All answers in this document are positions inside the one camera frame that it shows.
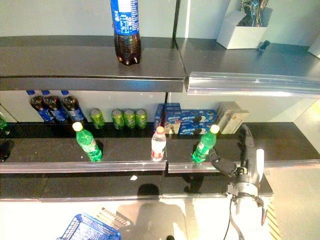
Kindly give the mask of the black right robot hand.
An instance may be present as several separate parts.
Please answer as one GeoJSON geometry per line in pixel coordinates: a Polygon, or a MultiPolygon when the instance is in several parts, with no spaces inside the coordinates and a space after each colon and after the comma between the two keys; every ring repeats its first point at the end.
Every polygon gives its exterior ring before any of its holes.
{"type": "Polygon", "coordinates": [[[231,160],[219,156],[214,148],[209,150],[206,160],[220,173],[229,178],[236,177],[239,182],[257,185],[260,181],[257,169],[257,153],[252,132],[246,124],[241,126],[239,139],[238,146],[241,150],[240,166],[237,166],[231,160]]]}

